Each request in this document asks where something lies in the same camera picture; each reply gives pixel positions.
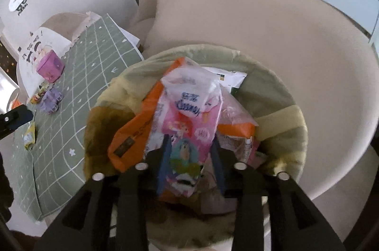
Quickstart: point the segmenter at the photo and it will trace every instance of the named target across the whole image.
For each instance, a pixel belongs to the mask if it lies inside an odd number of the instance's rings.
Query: silver screw
[[[92,179],[96,180],[97,182],[100,180],[103,180],[105,175],[103,173],[95,173],[92,175]]]
[[[234,164],[234,168],[235,168],[236,170],[241,170],[241,171],[243,171],[243,170],[246,170],[247,167],[248,167],[248,166],[247,166],[245,163],[243,163],[243,162],[236,162],[236,163]]]
[[[280,179],[280,180],[289,180],[290,176],[287,172],[279,172],[277,177]]]
[[[138,171],[144,171],[148,167],[149,167],[149,165],[147,163],[145,163],[145,162],[137,163],[136,166],[135,166],[136,170],[138,170]]]

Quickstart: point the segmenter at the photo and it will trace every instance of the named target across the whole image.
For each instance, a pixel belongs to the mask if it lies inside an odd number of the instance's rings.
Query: kleenex logo
[[[198,116],[200,113],[200,108],[190,103],[185,103],[182,99],[175,101],[175,106],[178,108],[178,110],[190,111],[196,116]]]

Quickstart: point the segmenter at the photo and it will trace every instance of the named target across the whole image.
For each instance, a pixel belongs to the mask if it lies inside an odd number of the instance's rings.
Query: pink box
[[[49,83],[54,83],[61,76],[64,64],[54,50],[49,51],[37,65],[39,73]]]

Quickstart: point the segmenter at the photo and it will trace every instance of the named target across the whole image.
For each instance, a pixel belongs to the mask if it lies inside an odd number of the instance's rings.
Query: table
[[[36,111],[36,143],[29,151],[23,148],[28,125],[14,133],[11,175],[16,202],[30,217],[42,220],[62,208],[84,184],[88,113],[111,79],[142,59],[106,15],[88,27],[62,58],[66,67],[54,84],[64,95],[58,111],[48,115],[28,105]]]

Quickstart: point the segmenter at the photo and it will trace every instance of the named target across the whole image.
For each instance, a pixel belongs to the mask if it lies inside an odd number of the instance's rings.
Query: checkered tablecloth
[[[88,27],[62,60],[65,69],[54,85],[64,95],[59,110],[52,115],[36,111],[31,150],[24,149],[22,139],[28,125],[14,133],[11,184],[16,202],[35,220],[63,207],[85,182],[88,113],[111,79],[142,56],[107,15]]]

